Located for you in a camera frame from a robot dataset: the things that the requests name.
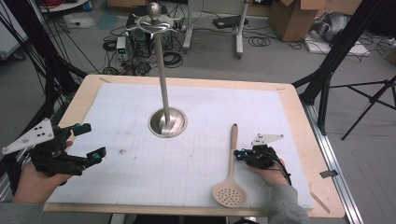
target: round metal base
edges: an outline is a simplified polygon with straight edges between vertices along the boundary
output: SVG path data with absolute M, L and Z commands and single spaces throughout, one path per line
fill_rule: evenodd
M 187 116 L 183 111 L 169 107 L 169 117 L 170 120 L 166 122 L 163 108 L 155 111 L 148 120 L 149 130 L 163 138 L 176 137 L 186 130 Z

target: wooden spoon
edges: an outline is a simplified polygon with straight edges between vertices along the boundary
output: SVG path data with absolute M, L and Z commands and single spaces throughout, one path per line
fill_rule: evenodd
M 233 179 L 233 151 L 236 150 L 237 137 L 238 125 L 234 124 L 231 129 L 231 154 L 228 176 L 224 181 L 218 183 L 212 189 L 215 200 L 226 207 L 240 207 L 248 198 L 245 190 Z

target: sleeve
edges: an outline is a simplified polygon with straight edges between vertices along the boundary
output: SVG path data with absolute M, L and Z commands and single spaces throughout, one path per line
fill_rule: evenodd
M 289 185 L 273 186 L 272 202 L 268 209 L 268 223 L 310 223 L 308 214 L 298 205 L 298 192 Z
M 0 203 L 1 223 L 39 224 L 43 203 Z

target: wooden table frame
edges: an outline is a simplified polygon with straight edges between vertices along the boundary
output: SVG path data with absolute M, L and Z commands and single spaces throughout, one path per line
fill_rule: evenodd
M 284 106 L 290 131 L 308 181 L 315 209 L 307 211 L 310 217 L 343 217 L 345 210 L 330 177 L 322 178 L 319 173 L 327 171 L 318 142 L 312 132 L 300 99 L 290 84 L 224 81 L 207 79 L 167 78 L 168 86 L 232 88 L 246 90 L 277 91 Z M 70 106 L 59 124 L 60 127 L 82 123 L 97 92 L 103 83 L 160 85 L 157 77 L 118 77 L 89 75 L 85 77 Z M 261 209 L 251 208 L 204 208 L 175 206 L 142 206 L 118 204 L 46 203 L 45 211 L 98 212 L 122 214 L 163 214 L 183 216 L 226 216 L 266 217 Z

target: floor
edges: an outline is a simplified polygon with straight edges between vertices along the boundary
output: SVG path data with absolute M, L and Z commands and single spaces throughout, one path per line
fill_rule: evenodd
M 88 12 L 96 25 L 72 30 L 69 34 L 97 68 L 106 65 L 103 38 L 109 36 L 111 30 L 124 25 L 127 20 L 127 14 L 110 11 L 102 3 L 96 2 L 94 10 Z M 214 18 L 213 15 L 205 14 L 196 21 L 195 26 L 215 29 L 211 23 Z M 248 19 L 246 31 L 268 25 L 265 18 Z M 265 28 L 254 32 L 269 33 L 272 30 Z M 76 46 L 64 34 L 61 37 L 72 64 L 87 72 L 94 71 Z M 253 47 L 249 45 L 248 38 L 244 38 L 244 54 L 238 60 L 235 55 L 234 35 L 197 30 L 193 32 L 192 38 L 191 49 L 187 54 L 182 54 L 183 64 L 178 68 L 165 70 L 168 77 L 292 83 L 314 72 L 326 57 L 323 54 L 308 53 L 304 45 L 297 46 L 298 49 L 295 46 L 292 48 L 288 43 L 275 39 L 268 39 L 268 46 Z M 362 44 L 371 50 L 370 55 L 361 60 L 355 56 L 346 57 L 336 70 L 332 85 L 393 78 L 396 68 L 384 59 L 388 49 L 384 52 L 376 50 L 379 40 L 380 38 L 375 38 L 372 45 L 369 45 L 369 41 L 362 40 Z M 117 67 L 120 61 L 113 60 L 111 65 Z M 148 76 L 157 77 L 158 73 L 151 70 Z M 44 95 L 29 60 L 9 59 L 0 62 L 0 86 L 0 145 L 7 146 L 18 137 L 43 104 Z M 382 87 L 383 85 L 369 85 L 359 89 L 374 94 Z M 391 90 L 387 90 L 381 100 L 393 105 Z M 396 156 L 395 111 L 376 104 L 350 136 L 344 141 L 341 140 L 367 105 L 367 98 L 352 90 L 331 89 L 326 130 L 362 220 L 365 223 L 396 223 L 396 174 L 392 168 Z M 45 213 L 42 223 L 53 223 L 54 220 L 59 224 L 108 223 L 109 219 L 108 214 Z M 266 223 L 266 218 L 261 217 L 259 221 Z M 313 218 L 312 223 L 347 223 L 347 220 Z

